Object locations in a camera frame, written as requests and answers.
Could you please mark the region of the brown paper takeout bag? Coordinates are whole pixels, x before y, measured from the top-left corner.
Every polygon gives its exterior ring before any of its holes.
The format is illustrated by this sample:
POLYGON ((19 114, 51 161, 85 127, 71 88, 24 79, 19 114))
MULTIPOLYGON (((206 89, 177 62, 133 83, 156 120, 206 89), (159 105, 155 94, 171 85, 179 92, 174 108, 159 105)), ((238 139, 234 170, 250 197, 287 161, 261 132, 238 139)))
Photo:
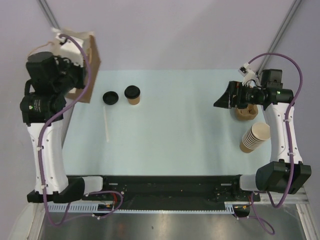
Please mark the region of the brown paper takeout bag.
POLYGON ((56 30, 54 39, 48 42, 50 48, 43 50, 40 46, 32 50, 26 59, 25 67, 29 74, 29 80, 25 83, 24 96, 20 102, 22 108, 33 111, 42 111, 44 108, 64 107, 67 100, 78 100, 80 103, 89 103, 93 94, 93 88, 101 65, 100 54, 96 45, 96 38, 91 32, 74 32, 68 29, 56 30), (83 67, 86 70, 84 89, 73 88, 69 92, 62 89, 60 82, 59 55, 52 53, 52 47, 57 32, 61 32, 60 38, 72 41, 83 56, 83 67), (89 48, 86 53, 72 38, 89 39, 89 48))

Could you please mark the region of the black plastic cup lid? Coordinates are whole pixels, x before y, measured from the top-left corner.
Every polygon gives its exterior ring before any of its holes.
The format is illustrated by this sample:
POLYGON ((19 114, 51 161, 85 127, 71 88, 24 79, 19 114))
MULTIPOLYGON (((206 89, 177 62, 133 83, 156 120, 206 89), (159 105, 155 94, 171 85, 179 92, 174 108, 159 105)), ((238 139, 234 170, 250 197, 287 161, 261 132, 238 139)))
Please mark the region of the black plastic cup lid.
POLYGON ((115 91, 107 91, 103 94, 102 100, 106 105, 112 106, 119 100, 119 95, 115 91))

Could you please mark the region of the brown paper coffee cup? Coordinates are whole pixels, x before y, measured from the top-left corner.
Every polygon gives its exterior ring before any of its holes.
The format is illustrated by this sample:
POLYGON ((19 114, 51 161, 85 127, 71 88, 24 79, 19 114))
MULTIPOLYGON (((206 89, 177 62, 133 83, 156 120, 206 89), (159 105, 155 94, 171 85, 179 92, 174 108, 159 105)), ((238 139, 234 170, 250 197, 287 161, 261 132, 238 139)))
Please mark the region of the brown paper coffee cup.
POLYGON ((130 85, 124 90, 124 95, 131 105, 137 105, 140 102, 140 94, 140 89, 135 85, 130 85))

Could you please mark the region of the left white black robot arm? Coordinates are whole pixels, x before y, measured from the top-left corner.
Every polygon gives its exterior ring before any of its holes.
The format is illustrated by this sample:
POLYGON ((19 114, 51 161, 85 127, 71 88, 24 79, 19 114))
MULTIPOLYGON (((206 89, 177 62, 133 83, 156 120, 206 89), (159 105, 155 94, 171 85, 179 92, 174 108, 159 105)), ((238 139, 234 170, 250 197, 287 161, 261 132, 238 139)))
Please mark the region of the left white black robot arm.
POLYGON ((90 193, 100 200, 107 199, 111 188, 101 176, 68 177, 64 168, 65 95, 73 88, 85 88, 85 68, 67 57, 42 51, 27 58, 26 69, 30 79, 25 83, 20 110, 32 141, 36 169, 35 187, 27 194, 27 201, 64 204, 90 193))

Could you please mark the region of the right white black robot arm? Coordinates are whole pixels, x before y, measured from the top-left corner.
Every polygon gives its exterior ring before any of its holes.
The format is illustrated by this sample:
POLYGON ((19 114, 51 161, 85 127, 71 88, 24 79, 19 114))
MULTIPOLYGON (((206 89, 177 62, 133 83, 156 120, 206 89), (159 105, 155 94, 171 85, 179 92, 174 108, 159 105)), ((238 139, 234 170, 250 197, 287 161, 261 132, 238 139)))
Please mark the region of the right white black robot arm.
POLYGON ((284 193, 294 195, 312 174, 311 167, 303 164, 299 153, 295 129, 294 99, 291 89, 283 88, 282 71, 267 69, 262 72, 261 85, 250 86, 257 75, 248 64, 239 69, 243 81, 230 81, 224 94, 213 104, 224 109, 245 109, 249 104, 260 105, 265 122, 270 128, 270 162, 255 174, 241 175, 239 183, 230 188, 231 196, 242 201, 249 191, 284 193))

